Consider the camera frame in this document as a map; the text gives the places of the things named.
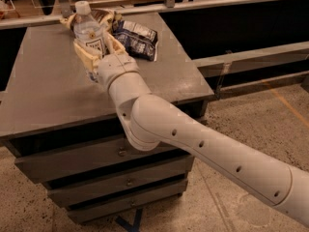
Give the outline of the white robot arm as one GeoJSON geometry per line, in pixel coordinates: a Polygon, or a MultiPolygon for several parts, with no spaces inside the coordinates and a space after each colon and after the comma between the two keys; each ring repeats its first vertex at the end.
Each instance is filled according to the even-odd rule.
{"type": "Polygon", "coordinates": [[[251,195],[282,214],[309,226],[309,173],[250,148],[208,128],[154,95],[136,61],[116,50],[110,53],[86,45],[77,35],[74,49],[90,77],[113,101],[129,143],[151,151],[164,142],[187,151],[251,195]]]}

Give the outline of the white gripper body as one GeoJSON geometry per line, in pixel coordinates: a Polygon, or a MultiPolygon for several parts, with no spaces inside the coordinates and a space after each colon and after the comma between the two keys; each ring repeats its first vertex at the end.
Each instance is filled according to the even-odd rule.
{"type": "Polygon", "coordinates": [[[98,83],[108,90],[114,80],[125,73],[138,73],[134,58],[127,54],[109,54],[98,62],[98,83]]]}

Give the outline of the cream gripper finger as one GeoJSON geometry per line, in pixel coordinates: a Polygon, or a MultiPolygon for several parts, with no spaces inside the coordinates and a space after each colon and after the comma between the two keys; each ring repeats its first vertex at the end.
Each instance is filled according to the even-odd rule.
{"type": "Polygon", "coordinates": [[[90,78],[97,78],[98,63],[102,59],[100,51],[87,46],[80,40],[74,40],[73,46],[75,53],[83,63],[86,74],[90,78]]]}
{"type": "Polygon", "coordinates": [[[109,33],[105,34],[105,45],[108,54],[127,54],[126,48],[109,33]]]}

